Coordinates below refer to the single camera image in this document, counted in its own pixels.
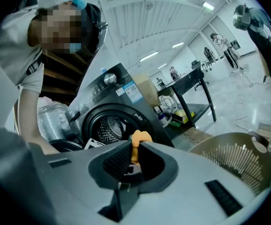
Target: person's arm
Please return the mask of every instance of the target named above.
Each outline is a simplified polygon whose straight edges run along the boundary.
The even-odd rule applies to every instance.
[[[37,120],[39,93],[23,89],[19,98],[18,121],[20,135],[30,143],[41,146],[44,154],[59,153],[40,134]]]
[[[217,36],[218,36],[221,44],[226,44],[227,45],[227,41],[226,41],[225,38],[223,38],[221,35],[217,35]]]
[[[19,104],[19,100],[17,100],[14,105],[14,120],[15,120],[15,130],[16,130],[17,134],[20,134],[19,122],[18,122],[18,104]]]
[[[269,28],[271,32],[271,21],[269,20],[269,16],[266,14],[266,12],[261,9],[258,9],[257,15],[258,18],[262,20],[262,22]]]

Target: black table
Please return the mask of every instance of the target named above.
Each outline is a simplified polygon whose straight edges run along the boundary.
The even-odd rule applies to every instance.
[[[214,105],[211,100],[210,93],[206,87],[206,84],[203,80],[204,74],[201,71],[201,69],[198,67],[192,72],[190,72],[187,75],[182,76],[177,81],[171,82],[166,85],[165,88],[158,91],[158,96],[161,96],[163,94],[169,93],[168,90],[172,89],[173,92],[176,94],[177,98],[179,99],[179,102],[181,103],[182,108],[184,109],[187,117],[188,122],[192,127],[196,127],[195,123],[202,117],[205,112],[211,108],[212,117],[214,121],[217,120]],[[198,82],[200,81],[203,90],[206,94],[208,104],[187,104],[185,100],[183,99],[182,95],[185,94],[187,91],[189,91],[192,87],[194,87]]]

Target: blue face mask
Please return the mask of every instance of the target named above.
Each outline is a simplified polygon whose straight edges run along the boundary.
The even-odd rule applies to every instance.
[[[81,49],[81,43],[70,43],[70,53],[75,53]]]

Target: round basket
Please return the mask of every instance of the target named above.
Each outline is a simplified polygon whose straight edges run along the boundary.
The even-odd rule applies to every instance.
[[[255,146],[252,136],[261,143]],[[252,132],[228,133],[211,137],[189,152],[206,157],[239,177],[256,195],[271,185],[269,142]]]

